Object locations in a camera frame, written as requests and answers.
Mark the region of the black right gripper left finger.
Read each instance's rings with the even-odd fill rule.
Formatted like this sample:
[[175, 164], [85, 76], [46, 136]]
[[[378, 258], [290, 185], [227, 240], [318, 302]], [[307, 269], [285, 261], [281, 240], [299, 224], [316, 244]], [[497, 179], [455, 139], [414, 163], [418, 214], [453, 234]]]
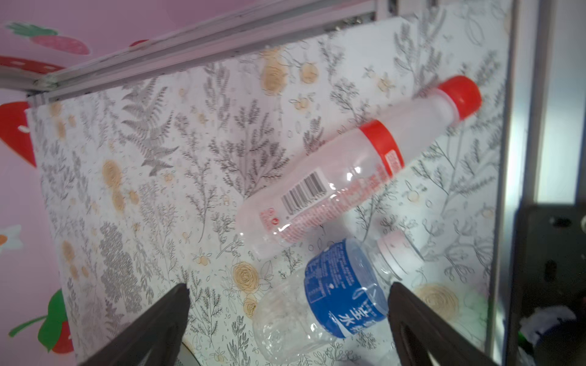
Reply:
[[174, 365], [190, 309], [189, 289], [173, 287], [84, 365]]

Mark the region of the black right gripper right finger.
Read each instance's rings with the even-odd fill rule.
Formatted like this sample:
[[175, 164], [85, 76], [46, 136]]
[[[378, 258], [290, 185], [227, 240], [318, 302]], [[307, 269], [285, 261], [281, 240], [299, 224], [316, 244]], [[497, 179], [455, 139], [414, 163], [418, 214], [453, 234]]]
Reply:
[[403, 284], [388, 297], [388, 322], [402, 365], [493, 365], [447, 322]]

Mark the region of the clear bottle blue label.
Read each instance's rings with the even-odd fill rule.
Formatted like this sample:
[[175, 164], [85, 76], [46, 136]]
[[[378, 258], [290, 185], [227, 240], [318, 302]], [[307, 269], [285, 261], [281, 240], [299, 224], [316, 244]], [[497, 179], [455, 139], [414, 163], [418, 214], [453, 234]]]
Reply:
[[259, 352], [268, 362], [289, 364], [380, 323], [389, 315], [392, 283], [423, 265], [401, 230], [328, 246], [259, 301], [253, 314]]

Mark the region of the clear bottle red cap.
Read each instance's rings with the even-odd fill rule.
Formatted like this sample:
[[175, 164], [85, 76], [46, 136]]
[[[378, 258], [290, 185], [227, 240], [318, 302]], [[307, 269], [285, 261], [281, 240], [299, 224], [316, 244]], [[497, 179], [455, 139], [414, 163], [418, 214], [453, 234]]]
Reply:
[[449, 127], [481, 106], [477, 84], [454, 76], [421, 99], [388, 108], [325, 143], [280, 180], [247, 198], [236, 216], [237, 238], [258, 259], [279, 254], [368, 200]]

